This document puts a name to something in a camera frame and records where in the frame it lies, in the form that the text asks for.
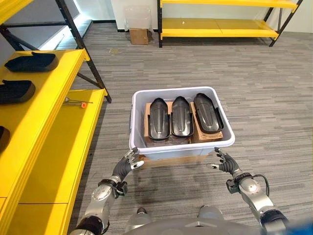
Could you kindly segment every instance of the brown cardboard box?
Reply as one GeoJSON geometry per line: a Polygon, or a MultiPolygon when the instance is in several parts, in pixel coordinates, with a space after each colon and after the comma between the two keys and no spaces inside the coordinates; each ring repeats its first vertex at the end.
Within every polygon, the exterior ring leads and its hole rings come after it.
{"type": "Polygon", "coordinates": [[[138,45],[148,44],[148,30],[143,28],[130,28],[131,43],[138,45]]]}
{"type": "MultiPolygon", "coordinates": [[[[168,108],[168,114],[170,115],[172,112],[172,104],[173,102],[166,102],[168,108]]],[[[148,115],[150,115],[150,105],[151,103],[146,103],[145,108],[145,116],[144,116],[144,140],[148,147],[157,147],[157,146],[169,146],[169,145],[176,145],[176,144],[188,144],[190,141],[190,137],[186,138],[178,138],[173,135],[164,141],[154,141],[149,138],[149,123],[148,123],[148,115]]]]}
{"type": "Polygon", "coordinates": [[[191,143],[203,143],[221,140],[223,138],[223,134],[221,131],[215,134],[207,134],[201,131],[196,116],[196,108],[194,102],[191,102],[190,106],[194,116],[194,134],[191,137],[191,143]]]}

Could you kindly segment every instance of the baseboard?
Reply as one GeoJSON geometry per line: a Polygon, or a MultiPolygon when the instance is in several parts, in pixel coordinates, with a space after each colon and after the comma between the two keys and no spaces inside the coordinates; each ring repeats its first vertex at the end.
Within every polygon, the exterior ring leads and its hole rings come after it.
{"type": "Polygon", "coordinates": [[[95,24],[99,23],[116,23],[116,20],[102,20],[102,21],[92,21],[95,24]]]}
{"type": "Polygon", "coordinates": [[[129,32],[129,30],[125,31],[124,29],[117,29],[117,32],[119,32],[119,33],[125,33],[125,32],[129,32]]]}

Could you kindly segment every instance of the black metal post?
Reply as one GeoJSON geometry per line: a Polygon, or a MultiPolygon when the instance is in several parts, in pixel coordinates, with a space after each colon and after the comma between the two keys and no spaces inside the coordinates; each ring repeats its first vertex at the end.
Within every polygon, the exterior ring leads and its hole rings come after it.
{"type": "MultiPolygon", "coordinates": [[[[72,16],[70,15],[70,12],[69,12],[69,10],[67,8],[67,5],[65,4],[64,0],[55,0],[55,1],[56,1],[57,5],[58,5],[60,11],[61,11],[61,14],[63,15],[63,18],[64,18],[65,22],[67,23],[67,25],[68,25],[71,33],[72,33],[72,35],[73,35],[73,37],[74,37],[74,39],[75,39],[79,49],[85,49],[87,54],[88,54],[88,56],[90,57],[90,54],[89,54],[89,52],[88,52],[88,50],[87,50],[87,48],[86,48],[86,46],[84,44],[84,41],[83,41],[82,37],[80,36],[80,34],[79,34],[79,32],[78,32],[78,30],[76,28],[74,20],[73,20],[72,16]]],[[[96,66],[94,65],[91,57],[90,57],[90,60],[87,61],[87,64],[88,64],[88,66],[89,66],[93,76],[95,77],[99,87],[102,88],[102,89],[103,88],[106,89],[106,87],[105,87],[105,85],[104,85],[104,83],[103,83],[103,81],[102,81],[102,79],[100,77],[100,74],[99,74],[96,66]]],[[[109,93],[108,93],[108,95],[106,97],[107,97],[107,101],[109,103],[111,103],[112,99],[111,99],[109,93]]]]}
{"type": "Polygon", "coordinates": [[[266,22],[267,20],[268,20],[268,18],[269,18],[269,16],[270,16],[270,14],[272,13],[272,11],[273,11],[273,7],[271,7],[269,10],[268,10],[268,12],[266,13],[266,15],[265,15],[265,17],[264,17],[264,21],[266,22]]]}
{"type": "Polygon", "coordinates": [[[10,32],[7,28],[0,27],[0,33],[6,39],[6,41],[14,48],[14,50],[24,50],[24,48],[19,43],[8,37],[8,33],[10,32]]]}
{"type": "Polygon", "coordinates": [[[293,15],[294,15],[294,14],[296,13],[296,11],[299,9],[299,6],[300,6],[300,4],[302,3],[302,1],[303,1],[303,0],[298,0],[298,2],[297,2],[298,7],[295,9],[294,12],[291,12],[291,13],[289,14],[289,16],[287,17],[287,19],[286,19],[286,21],[284,22],[283,26],[277,31],[278,37],[276,38],[276,40],[273,40],[273,41],[270,43],[270,45],[269,45],[270,47],[272,47],[272,46],[275,44],[275,42],[277,41],[277,39],[280,37],[280,35],[282,34],[282,32],[284,31],[284,29],[285,29],[286,26],[288,25],[289,21],[292,19],[293,15]]]}
{"type": "Polygon", "coordinates": [[[161,8],[161,1],[157,0],[157,31],[158,31],[158,47],[162,47],[162,8],[161,8]]]}
{"type": "Polygon", "coordinates": [[[93,85],[95,85],[95,86],[101,88],[98,83],[96,83],[95,81],[92,81],[90,78],[86,77],[85,75],[81,74],[80,72],[77,73],[77,76],[79,76],[80,78],[82,78],[82,79],[84,79],[84,80],[90,82],[91,84],[93,84],[93,85]]]}
{"type": "Polygon", "coordinates": [[[64,21],[59,22],[35,22],[35,23],[8,23],[3,24],[3,27],[6,28],[20,28],[20,27],[38,27],[38,26],[59,26],[59,25],[67,25],[64,21]]]}
{"type": "Polygon", "coordinates": [[[280,25],[281,25],[281,22],[282,22],[282,14],[283,14],[283,9],[280,8],[280,9],[279,9],[279,18],[278,18],[278,27],[277,27],[277,31],[280,30],[280,25]]]}
{"type": "Polygon", "coordinates": [[[9,42],[9,44],[14,48],[14,50],[24,50],[23,46],[31,49],[31,50],[39,50],[38,48],[34,47],[33,45],[25,42],[24,40],[20,39],[19,37],[10,33],[10,31],[5,28],[1,27],[1,34],[5,37],[5,39],[9,42]]]}

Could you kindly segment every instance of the gray carpet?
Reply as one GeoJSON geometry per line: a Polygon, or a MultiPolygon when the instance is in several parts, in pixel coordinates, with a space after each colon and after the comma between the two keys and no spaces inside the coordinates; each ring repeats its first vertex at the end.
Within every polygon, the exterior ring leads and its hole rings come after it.
{"type": "MultiPolygon", "coordinates": [[[[69,230],[129,148],[134,92],[192,86],[217,91],[236,136],[224,150],[242,170],[267,176],[270,198],[290,220],[311,217],[313,35],[284,33],[272,48],[269,39],[254,38],[171,39],[158,48],[157,34],[152,38],[147,46],[131,45],[113,23],[93,24],[85,37],[112,104],[100,114],[69,230]]],[[[81,72],[90,74],[86,65],[81,72]]],[[[93,86],[77,78],[73,89],[83,88],[93,86]]],[[[214,161],[211,154],[202,163],[129,174],[129,192],[113,205],[106,235],[122,234],[141,206],[157,220],[194,217],[200,206],[215,205],[227,220],[258,226],[241,196],[227,191],[229,175],[206,167],[214,161]]]]}

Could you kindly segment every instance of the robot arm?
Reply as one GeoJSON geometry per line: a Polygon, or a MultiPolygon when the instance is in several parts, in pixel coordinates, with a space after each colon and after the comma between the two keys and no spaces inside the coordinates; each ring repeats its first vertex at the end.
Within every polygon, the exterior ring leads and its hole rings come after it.
{"type": "Polygon", "coordinates": [[[131,149],[117,163],[110,178],[102,180],[91,194],[85,215],[70,235],[101,235],[109,228],[110,208],[119,196],[127,193],[125,177],[144,162],[134,162],[137,148],[131,149]]]}
{"type": "Polygon", "coordinates": [[[233,179],[227,180],[226,185],[230,193],[239,192],[243,200],[249,205],[253,215],[259,221],[265,232],[271,233],[286,229],[287,218],[274,206],[269,196],[267,180],[262,175],[252,176],[250,173],[243,173],[236,161],[219,148],[215,148],[217,156],[222,164],[211,164],[212,168],[228,172],[233,179]],[[267,183],[267,193],[263,193],[261,186],[253,178],[262,176],[267,183]]]}

